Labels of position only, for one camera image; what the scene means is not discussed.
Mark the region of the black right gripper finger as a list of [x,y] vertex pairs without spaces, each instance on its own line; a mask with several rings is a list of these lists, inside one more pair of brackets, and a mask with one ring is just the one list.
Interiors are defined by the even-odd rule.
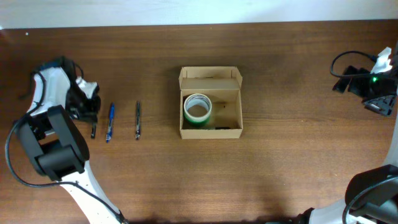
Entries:
[[[349,67],[347,67],[344,70],[343,75],[356,75],[357,72],[358,72],[358,69],[355,68],[354,66],[350,65]],[[350,82],[351,82],[350,78],[340,78],[335,83],[335,85],[333,86],[332,90],[333,91],[337,91],[339,93],[344,93]]]
[[[355,67],[347,68],[348,75],[358,75],[362,73],[369,73],[369,70],[365,68],[357,69]],[[348,91],[355,95],[368,95],[370,80],[370,77],[352,78],[348,85]]]

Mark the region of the black pen silver tip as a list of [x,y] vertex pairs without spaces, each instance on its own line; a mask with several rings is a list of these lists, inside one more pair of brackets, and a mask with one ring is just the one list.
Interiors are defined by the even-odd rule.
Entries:
[[90,137],[94,139],[96,137],[96,123],[91,124],[91,135]]

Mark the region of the blue clear pen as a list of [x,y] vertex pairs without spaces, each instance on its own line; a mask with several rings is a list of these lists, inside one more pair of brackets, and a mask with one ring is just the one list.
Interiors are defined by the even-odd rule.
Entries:
[[113,121],[114,121],[115,105],[111,103],[109,108],[108,130],[106,133],[106,143],[109,143],[113,135]]

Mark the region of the dark grey clear pen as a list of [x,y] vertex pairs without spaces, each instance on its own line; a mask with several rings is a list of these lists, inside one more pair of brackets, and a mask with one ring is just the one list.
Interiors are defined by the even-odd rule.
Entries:
[[136,102],[136,131],[135,131],[135,139],[139,140],[141,136],[141,103],[139,101]]

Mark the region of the beige masking tape roll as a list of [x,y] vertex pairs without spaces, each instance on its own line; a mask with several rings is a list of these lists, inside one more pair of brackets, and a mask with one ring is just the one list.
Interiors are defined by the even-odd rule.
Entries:
[[201,93],[188,96],[183,104],[183,113],[194,117],[210,116],[212,109],[211,100]]

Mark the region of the green tape roll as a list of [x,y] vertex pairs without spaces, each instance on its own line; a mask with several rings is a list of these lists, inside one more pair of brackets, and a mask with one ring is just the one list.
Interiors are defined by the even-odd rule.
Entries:
[[188,114],[184,114],[183,117],[189,125],[194,126],[194,127],[203,127],[210,120],[210,116],[194,117],[194,116],[190,116]]

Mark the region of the black and grey marker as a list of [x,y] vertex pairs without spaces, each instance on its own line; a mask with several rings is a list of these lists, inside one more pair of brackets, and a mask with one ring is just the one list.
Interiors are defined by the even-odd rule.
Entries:
[[219,130],[219,129],[231,129],[230,127],[224,126],[224,127],[215,127],[215,130]]

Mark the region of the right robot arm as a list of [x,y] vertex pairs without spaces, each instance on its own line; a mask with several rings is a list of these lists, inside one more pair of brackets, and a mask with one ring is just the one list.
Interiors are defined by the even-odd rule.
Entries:
[[[397,103],[397,66],[371,71],[346,68],[333,89],[348,90],[363,99],[364,107],[389,116]],[[327,207],[309,208],[289,223],[397,223],[397,127],[382,166],[355,175],[345,197]]]

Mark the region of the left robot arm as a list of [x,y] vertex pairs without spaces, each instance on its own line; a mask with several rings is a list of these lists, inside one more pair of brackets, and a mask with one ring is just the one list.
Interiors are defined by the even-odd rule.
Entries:
[[5,143],[6,162],[13,177],[25,186],[63,187],[90,223],[127,223],[95,179],[88,145],[74,123],[90,124],[91,137],[95,137],[99,89],[96,82],[85,81],[79,64],[64,56],[35,68],[30,73],[32,103],[10,133],[17,136],[36,173],[50,182],[31,184],[16,174],[10,159],[10,136]]

